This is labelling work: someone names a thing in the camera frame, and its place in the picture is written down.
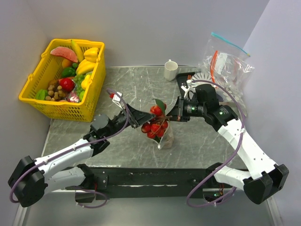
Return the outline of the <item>red toy strawberries bunch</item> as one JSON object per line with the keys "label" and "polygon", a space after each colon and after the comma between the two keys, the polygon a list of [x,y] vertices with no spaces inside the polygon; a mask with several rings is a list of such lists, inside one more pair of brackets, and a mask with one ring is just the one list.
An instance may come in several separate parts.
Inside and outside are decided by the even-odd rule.
{"label": "red toy strawberries bunch", "polygon": [[167,105],[162,100],[155,98],[155,105],[150,108],[152,119],[148,120],[141,127],[141,132],[147,135],[147,138],[160,142],[170,127],[171,116],[167,115]]}

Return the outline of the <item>polka dot zip bag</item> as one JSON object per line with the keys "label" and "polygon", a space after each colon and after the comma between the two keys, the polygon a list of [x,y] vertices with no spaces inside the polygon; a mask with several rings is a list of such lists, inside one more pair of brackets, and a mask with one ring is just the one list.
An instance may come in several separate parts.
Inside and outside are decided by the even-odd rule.
{"label": "polka dot zip bag", "polygon": [[159,150],[171,148],[174,142],[174,134],[171,123],[168,121],[168,127],[165,129],[162,137],[155,137],[151,139]]}

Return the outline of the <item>red toy apple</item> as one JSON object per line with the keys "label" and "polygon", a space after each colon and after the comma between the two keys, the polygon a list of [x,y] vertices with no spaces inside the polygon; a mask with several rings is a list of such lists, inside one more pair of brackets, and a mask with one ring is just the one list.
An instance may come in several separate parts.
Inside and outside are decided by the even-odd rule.
{"label": "red toy apple", "polygon": [[63,78],[63,79],[61,79],[59,81],[59,85],[66,92],[71,92],[74,89],[74,87],[75,87],[75,84],[74,84],[73,80],[70,79],[70,78]]}

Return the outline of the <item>toy pineapple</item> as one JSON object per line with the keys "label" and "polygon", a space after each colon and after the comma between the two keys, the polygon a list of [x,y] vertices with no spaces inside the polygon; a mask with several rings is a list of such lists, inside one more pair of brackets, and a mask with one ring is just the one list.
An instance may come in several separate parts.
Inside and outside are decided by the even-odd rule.
{"label": "toy pineapple", "polygon": [[158,148],[161,150],[161,149],[168,149],[168,148],[171,148],[172,145],[174,143],[174,135],[173,135],[173,130],[171,127],[169,127],[163,137],[161,138],[161,141],[159,143],[159,146]]}

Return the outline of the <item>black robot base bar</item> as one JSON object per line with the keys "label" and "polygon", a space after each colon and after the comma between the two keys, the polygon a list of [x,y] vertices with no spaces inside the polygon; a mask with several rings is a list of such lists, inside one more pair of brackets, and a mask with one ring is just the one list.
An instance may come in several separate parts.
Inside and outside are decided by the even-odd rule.
{"label": "black robot base bar", "polygon": [[208,169],[101,168],[84,166],[88,179],[80,187],[108,198],[184,197]]}

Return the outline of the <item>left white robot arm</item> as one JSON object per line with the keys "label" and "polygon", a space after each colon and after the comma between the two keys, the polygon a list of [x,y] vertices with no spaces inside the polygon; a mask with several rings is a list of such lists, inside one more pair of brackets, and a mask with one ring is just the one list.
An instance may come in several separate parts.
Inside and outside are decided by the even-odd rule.
{"label": "left white robot arm", "polygon": [[96,116],[89,132],[74,144],[37,159],[30,156],[22,158],[8,180],[10,201],[29,207],[57,189],[70,186],[90,188],[94,182],[90,168],[84,164],[74,168],[70,166],[104,151],[110,144],[108,139],[125,128],[138,128],[154,118],[152,113],[126,105],[113,119],[105,114]]}

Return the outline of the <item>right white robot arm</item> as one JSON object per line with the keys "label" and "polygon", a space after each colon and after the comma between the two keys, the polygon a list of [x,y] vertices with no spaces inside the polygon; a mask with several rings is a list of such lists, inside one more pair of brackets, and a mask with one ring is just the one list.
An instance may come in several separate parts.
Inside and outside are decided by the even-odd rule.
{"label": "right white robot arm", "polygon": [[210,187],[232,186],[230,192],[209,202],[210,205],[221,204],[236,189],[243,190],[253,203],[261,204],[283,188],[289,169],[278,165],[256,144],[245,129],[244,114],[239,118],[231,107],[219,104],[216,86],[214,82],[201,80],[195,89],[197,100],[178,97],[167,114],[171,121],[177,122],[187,122],[191,117],[204,118],[235,149],[224,163],[211,166],[211,172],[190,191],[186,203],[193,207],[190,197],[207,182]]}

